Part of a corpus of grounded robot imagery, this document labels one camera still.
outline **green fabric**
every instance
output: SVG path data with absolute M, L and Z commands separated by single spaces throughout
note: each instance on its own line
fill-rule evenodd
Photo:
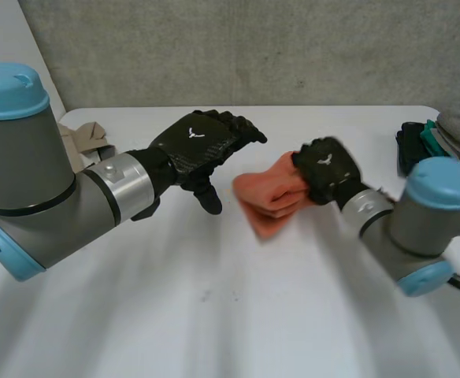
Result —
M 425 129 L 421 133 L 421 140 L 425 145 L 426 150 L 428 150 L 429 154 L 432 156 L 449 156 L 432 135 L 432 132 L 430 131 L 432 128 L 436 128 L 435 122 L 428 120 L 425 124 Z

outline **robotic arm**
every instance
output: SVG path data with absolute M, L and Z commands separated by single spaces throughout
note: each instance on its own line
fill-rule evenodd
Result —
M 460 162 L 432 157 L 416 165 L 397 203 L 365 185 L 334 138 L 315 139 L 292 156 L 318 204 L 336 201 L 343 219 L 407 296 L 446 282 L 460 288 L 442 253 L 460 235 Z
M 195 111 L 145 150 L 75 175 L 37 73 L 0 63 L 0 262 L 27 280 L 127 219 L 150 217 L 172 185 L 219 214 L 210 175 L 248 143 L 266 141 L 244 117 Z

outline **white logo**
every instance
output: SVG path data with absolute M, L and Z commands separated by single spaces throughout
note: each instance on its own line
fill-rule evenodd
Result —
M 332 154 L 328 155 L 328 159 L 326 160 L 318 160 L 318 164 L 330 165 L 332 163 Z
M 203 136 L 205 136 L 204 134 L 201 134 L 201 135 L 196 135 L 192 129 L 190 128 L 190 130 L 188 131 L 190 133 L 190 138 L 202 138 Z

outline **gray wall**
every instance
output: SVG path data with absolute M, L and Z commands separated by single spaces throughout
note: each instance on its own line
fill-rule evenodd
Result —
M 460 106 L 460 0 L 20 0 L 68 110 Z

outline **pink towel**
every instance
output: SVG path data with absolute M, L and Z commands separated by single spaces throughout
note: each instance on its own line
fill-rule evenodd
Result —
M 265 172 L 244 173 L 233 180 L 233 190 L 247 219 L 263 239 L 275 235 L 297 211 L 314 205 L 291 154 L 283 154 Z

